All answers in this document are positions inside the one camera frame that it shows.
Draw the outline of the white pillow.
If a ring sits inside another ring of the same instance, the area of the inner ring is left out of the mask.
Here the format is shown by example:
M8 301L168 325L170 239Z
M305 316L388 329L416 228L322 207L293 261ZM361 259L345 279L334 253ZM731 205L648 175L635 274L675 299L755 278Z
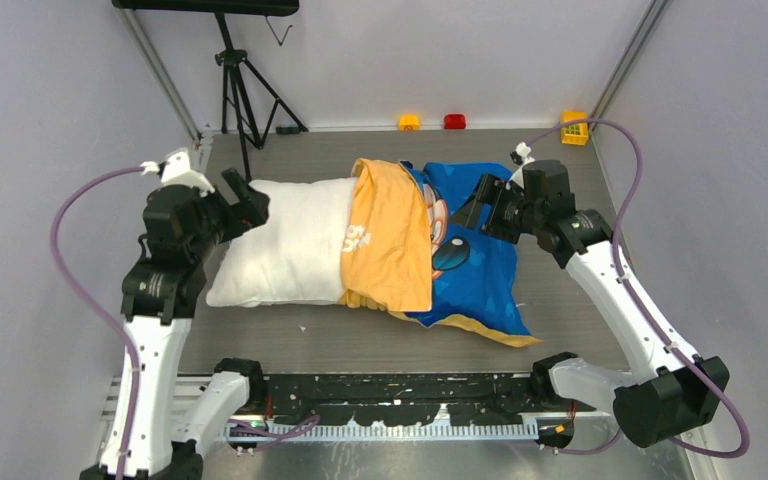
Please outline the white pillow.
M340 261L353 178L312 183L254 180L269 197L267 222L230 242L206 294L211 307L332 305L345 292Z

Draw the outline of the orange pillowcase with white print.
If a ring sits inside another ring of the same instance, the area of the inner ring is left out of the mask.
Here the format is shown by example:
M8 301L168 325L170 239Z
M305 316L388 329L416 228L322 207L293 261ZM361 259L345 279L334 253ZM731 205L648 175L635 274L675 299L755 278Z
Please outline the orange pillowcase with white print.
M496 163L448 165L359 158L340 254L339 304L447 326L515 348L538 343L514 298L514 245L452 222Z

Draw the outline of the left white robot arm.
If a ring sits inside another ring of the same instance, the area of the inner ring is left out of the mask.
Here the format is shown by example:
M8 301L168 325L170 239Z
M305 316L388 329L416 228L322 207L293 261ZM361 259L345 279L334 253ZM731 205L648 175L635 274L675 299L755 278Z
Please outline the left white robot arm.
M175 180L148 194L140 255L122 281L125 358L115 417L98 462L82 479L199 479L208 450L236 409L258 412L267 398L257 361L220 361L180 422L172 418L179 363L205 261L217 246L264 225L269 198L234 168L222 173L236 195Z

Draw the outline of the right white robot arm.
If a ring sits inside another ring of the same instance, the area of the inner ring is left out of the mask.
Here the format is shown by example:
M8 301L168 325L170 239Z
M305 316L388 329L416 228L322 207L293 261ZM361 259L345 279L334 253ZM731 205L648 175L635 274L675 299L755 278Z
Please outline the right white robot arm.
M603 215L577 207L561 162L525 164L509 180L482 174L450 221L509 243L533 235L590 297L627 359L626 371L572 352L535 362L530 392L537 406L551 411L569 400L608 413L641 448L713 420L728 368L716 356L701 357L666 320Z

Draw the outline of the red toy block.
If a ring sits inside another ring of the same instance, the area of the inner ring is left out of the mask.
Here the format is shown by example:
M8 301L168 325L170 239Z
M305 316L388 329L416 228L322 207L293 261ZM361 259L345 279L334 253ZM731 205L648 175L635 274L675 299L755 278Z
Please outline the red toy block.
M462 130L467 127L466 116L463 113L449 113L443 118L445 130Z

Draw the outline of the black tripod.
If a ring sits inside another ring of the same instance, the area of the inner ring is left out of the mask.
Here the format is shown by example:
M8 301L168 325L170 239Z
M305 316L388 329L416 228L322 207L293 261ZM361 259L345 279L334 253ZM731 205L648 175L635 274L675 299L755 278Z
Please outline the black tripod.
M229 133L229 114L232 113L244 175L247 180L251 180L249 147L262 150L273 127L277 135L306 133L309 128L255 67L248 52L234 46L225 14L215 13L214 17L223 43L223 49L214 55L215 63L222 69L220 132ZM272 98L271 110L263 127L258 126L243 69L247 69Z

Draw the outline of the yellow green toy block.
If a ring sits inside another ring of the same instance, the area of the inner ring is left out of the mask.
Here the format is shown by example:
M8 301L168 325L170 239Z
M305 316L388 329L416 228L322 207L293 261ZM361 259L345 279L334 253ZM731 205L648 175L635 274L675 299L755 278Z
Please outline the yellow green toy block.
M560 142L564 145L584 146L588 143L590 134L587 123L571 124L572 120L586 119L587 113L577 110L564 110L561 122L565 126L560 130Z

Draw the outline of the small yellow toy block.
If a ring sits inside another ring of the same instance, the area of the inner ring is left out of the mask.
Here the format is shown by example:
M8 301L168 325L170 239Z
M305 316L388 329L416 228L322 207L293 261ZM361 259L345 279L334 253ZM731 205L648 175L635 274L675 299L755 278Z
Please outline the small yellow toy block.
M397 127L400 131L415 131L421 128L421 121L417 115L402 115Z

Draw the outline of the black panel on tripod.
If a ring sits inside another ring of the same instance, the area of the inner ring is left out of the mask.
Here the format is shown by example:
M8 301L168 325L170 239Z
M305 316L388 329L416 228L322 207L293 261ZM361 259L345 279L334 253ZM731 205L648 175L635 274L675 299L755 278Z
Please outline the black panel on tripod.
M287 17L300 8L298 0L112 0L120 9L222 13Z

